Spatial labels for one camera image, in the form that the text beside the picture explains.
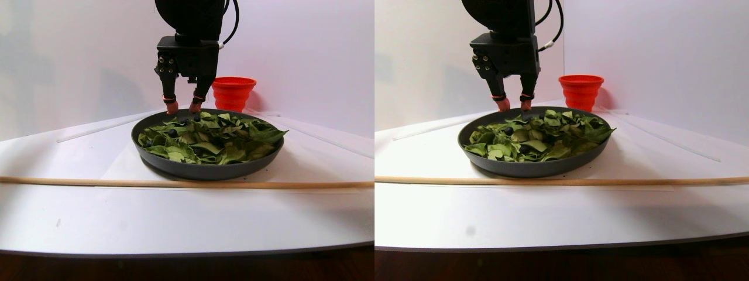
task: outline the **wooden dowel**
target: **wooden dowel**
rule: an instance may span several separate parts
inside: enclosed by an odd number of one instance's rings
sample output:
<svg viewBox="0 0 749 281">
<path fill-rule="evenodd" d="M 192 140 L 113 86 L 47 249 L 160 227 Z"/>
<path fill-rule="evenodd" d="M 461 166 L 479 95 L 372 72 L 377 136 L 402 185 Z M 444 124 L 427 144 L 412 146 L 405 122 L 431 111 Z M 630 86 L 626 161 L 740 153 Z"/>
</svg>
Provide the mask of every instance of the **wooden dowel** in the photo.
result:
<svg viewBox="0 0 749 281">
<path fill-rule="evenodd" d="M 684 178 L 684 179 L 514 179 L 514 178 L 407 178 L 376 176 L 375 182 L 391 184 L 452 184 L 452 185 L 517 185 L 517 186 L 715 186 L 749 184 L 749 177 L 737 178 Z"/>
<path fill-rule="evenodd" d="M 372 188 L 373 181 L 305 183 L 305 182 L 238 182 L 238 181 L 133 181 L 97 180 L 71 178 L 20 178 L 0 177 L 0 183 L 68 185 L 84 187 L 162 187 L 162 188 L 210 188 L 210 189 L 256 189 L 256 190 L 301 190 Z"/>
</svg>

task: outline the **white wall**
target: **white wall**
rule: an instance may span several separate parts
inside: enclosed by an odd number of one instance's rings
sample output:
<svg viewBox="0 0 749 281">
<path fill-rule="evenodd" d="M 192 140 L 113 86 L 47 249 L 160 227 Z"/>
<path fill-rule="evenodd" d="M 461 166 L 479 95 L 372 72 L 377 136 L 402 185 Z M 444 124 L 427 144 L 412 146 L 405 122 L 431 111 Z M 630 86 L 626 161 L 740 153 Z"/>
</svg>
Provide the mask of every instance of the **white wall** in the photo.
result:
<svg viewBox="0 0 749 281">
<path fill-rule="evenodd" d="M 219 75 L 256 78 L 265 110 L 372 137 L 372 0 L 240 4 Z M 170 34 L 151 0 L 0 0 L 0 140 L 163 109 L 153 68 Z M 178 80 L 180 104 L 193 89 Z"/>
<path fill-rule="evenodd" d="M 598 102 L 749 143 L 749 1 L 567 0 L 565 72 L 603 76 Z"/>
<path fill-rule="evenodd" d="M 534 4 L 540 19 L 548 1 Z M 470 60 L 469 43 L 488 30 L 461 1 L 377 0 L 374 17 L 378 130 L 497 109 Z M 551 40 L 558 28 L 555 8 L 536 29 L 539 44 Z M 562 98 L 557 78 L 563 73 L 563 38 L 540 55 L 536 102 Z M 512 106 L 520 106 L 519 77 L 505 79 L 505 87 Z"/>
<path fill-rule="evenodd" d="M 152 1 L 0 1 L 0 140 L 163 107 Z"/>
<path fill-rule="evenodd" d="M 373 138 L 374 0 L 239 2 L 218 74 L 258 80 L 249 107 Z"/>
</svg>

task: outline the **black frying pan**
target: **black frying pan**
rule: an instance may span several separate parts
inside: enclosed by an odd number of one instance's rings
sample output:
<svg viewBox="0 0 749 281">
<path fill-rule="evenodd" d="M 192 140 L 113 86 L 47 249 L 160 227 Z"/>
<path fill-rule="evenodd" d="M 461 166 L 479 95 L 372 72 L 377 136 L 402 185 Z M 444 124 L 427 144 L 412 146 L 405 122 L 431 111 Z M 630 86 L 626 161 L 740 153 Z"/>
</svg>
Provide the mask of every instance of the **black frying pan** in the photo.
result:
<svg viewBox="0 0 749 281">
<path fill-rule="evenodd" d="M 573 113 L 578 113 L 581 115 L 598 117 L 597 115 L 590 112 L 584 112 L 582 110 L 570 109 L 566 107 L 536 106 L 527 112 L 522 112 L 523 118 L 540 117 L 544 115 L 546 109 L 551 109 L 556 112 L 572 111 Z M 585 153 L 582 153 L 580 155 L 546 162 L 518 163 L 489 160 L 463 149 L 465 145 L 470 144 L 470 135 L 474 130 L 476 130 L 478 126 L 493 123 L 505 123 L 506 119 L 513 119 L 515 117 L 518 117 L 518 115 L 520 114 L 520 109 L 510 109 L 506 112 L 495 112 L 489 115 L 484 115 L 481 118 L 468 123 L 468 125 L 463 127 L 463 130 L 461 130 L 461 132 L 458 134 L 458 144 L 460 145 L 460 149 L 466 154 L 466 156 L 468 156 L 468 159 L 470 159 L 471 163 L 491 173 L 511 178 L 543 178 L 572 171 L 574 169 L 580 168 L 590 161 L 593 161 L 593 159 L 595 159 L 604 150 L 604 148 L 606 148 L 606 144 L 610 139 L 610 137 L 607 138 L 598 147 L 586 151 Z M 603 122 L 606 127 L 611 128 L 611 126 L 605 120 L 603 120 Z"/>
<path fill-rule="evenodd" d="M 220 109 L 203 109 L 203 111 L 210 114 L 228 113 L 229 115 L 239 116 L 241 118 L 260 119 L 239 112 L 225 111 Z M 181 109 L 179 112 L 177 112 L 178 119 L 191 118 L 193 116 L 193 114 L 189 113 L 188 109 Z M 165 172 L 179 178 L 198 181 L 221 181 L 249 175 L 253 172 L 257 172 L 260 169 L 263 169 L 265 166 L 268 166 L 270 162 L 273 162 L 273 159 L 276 159 L 276 155 L 278 155 L 281 147 L 283 146 L 284 139 L 281 138 L 281 140 L 276 143 L 276 150 L 268 154 L 266 157 L 262 157 L 260 159 L 248 161 L 245 163 L 228 165 L 198 165 L 190 163 L 180 163 L 158 157 L 156 155 L 148 153 L 148 151 L 140 147 L 140 145 L 138 144 L 138 135 L 142 133 L 145 128 L 157 124 L 163 124 L 162 121 L 169 121 L 174 117 L 174 115 L 167 115 L 166 112 L 148 116 L 147 118 L 138 122 L 135 127 L 133 127 L 133 132 L 130 135 L 133 139 L 133 144 L 135 144 L 136 148 L 138 149 L 138 153 L 146 163 L 150 164 L 151 167 L 158 169 L 161 172 Z"/>
</svg>

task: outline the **white table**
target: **white table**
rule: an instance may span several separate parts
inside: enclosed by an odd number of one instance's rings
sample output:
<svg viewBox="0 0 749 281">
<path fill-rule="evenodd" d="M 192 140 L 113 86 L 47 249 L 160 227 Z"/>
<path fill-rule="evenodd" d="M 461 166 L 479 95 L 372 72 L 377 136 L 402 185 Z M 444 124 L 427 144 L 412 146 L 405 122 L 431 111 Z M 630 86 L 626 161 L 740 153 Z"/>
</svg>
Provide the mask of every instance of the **white table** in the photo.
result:
<svg viewBox="0 0 749 281">
<path fill-rule="evenodd" d="M 377 132 L 375 174 L 498 178 L 472 166 L 457 143 L 460 129 L 487 113 Z M 618 127 L 609 145 L 589 165 L 552 178 L 749 175 L 747 146 L 630 115 L 596 114 Z M 456 120 L 464 123 L 393 141 L 395 136 Z M 718 157 L 720 162 L 665 142 L 624 120 Z M 633 190 L 376 184 L 375 192 L 375 247 L 379 250 L 557 250 L 697 241 L 749 232 L 748 185 Z"/>
<path fill-rule="evenodd" d="M 0 175 L 164 180 L 139 159 L 132 116 L 0 142 Z M 287 118 L 360 151 L 372 140 Z M 235 181 L 372 181 L 374 160 L 292 130 L 264 170 Z M 371 245 L 374 190 L 194 190 L 0 184 L 0 251 L 45 256 L 206 256 Z"/>
</svg>

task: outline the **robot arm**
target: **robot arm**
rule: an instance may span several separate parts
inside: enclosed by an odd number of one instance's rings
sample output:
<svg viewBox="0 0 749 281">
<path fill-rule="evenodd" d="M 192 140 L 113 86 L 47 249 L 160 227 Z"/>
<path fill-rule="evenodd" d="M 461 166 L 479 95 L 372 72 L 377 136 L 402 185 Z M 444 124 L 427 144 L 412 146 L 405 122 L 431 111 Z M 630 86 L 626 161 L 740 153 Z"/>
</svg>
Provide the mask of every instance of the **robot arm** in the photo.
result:
<svg viewBox="0 0 749 281">
<path fill-rule="evenodd" d="M 223 15 L 229 0 L 156 0 L 161 17 L 177 32 L 162 37 L 157 44 L 158 62 L 154 71 L 159 75 L 167 113 L 178 110 L 175 82 L 181 75 L 187 82 L 197 84 L 192 94 L 191 113 L 200 112 L 210 85 L 216 78 Z M 237 21 L 228 42 L 237 30 L 239 7 L 234 0 Z"/>
<path fill-rule="evenodd" d="M 492 100 L 497 103 L 501 112 L 509 110 L 503 79 L 519 75 L 523 86 L 521 108 L 529 110 L 541 71 L 539 52 L 550 47 L 559 34 L 552 42 L 539 49 L 534 35 L 537 22 L 533 0 L 462 1 L 466 11 L 490 30 L 471 41 L 470 45 L 473 48 L 473 66 L 489 85 Z"/>
</svg>

